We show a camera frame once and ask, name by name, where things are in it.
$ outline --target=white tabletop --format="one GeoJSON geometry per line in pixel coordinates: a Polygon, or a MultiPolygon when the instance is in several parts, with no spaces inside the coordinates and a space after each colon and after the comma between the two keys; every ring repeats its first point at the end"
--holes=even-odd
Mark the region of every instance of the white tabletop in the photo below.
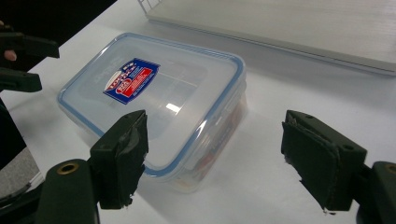
{"type": "Polygon", "coordinates": [[[119,0],[31,72],[37,93],[3,91],[42,173],[89,158],[92,142],[58,107],[61,87],[115,36],[132,32],[240,55],[247,64],[247,115],[192,194],[141,183],[134,203],[100,210],[102,223],[355,223],[350,212],[324,215],[280,153],[286,110],[313,115],[368,149],[366,164],[396,161],[396,79],[234,39],[148,22],[134,0],[119,0]]]}

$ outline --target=container label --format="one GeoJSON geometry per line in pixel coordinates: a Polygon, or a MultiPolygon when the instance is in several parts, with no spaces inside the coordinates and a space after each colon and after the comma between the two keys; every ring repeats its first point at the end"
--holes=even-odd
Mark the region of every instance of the container label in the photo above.
{"type": "Polygon", "coordinates": [[[134,58],[114,73],[103,93],[126,105],[149,85],[159,67],[156,63],[134,58]]]}

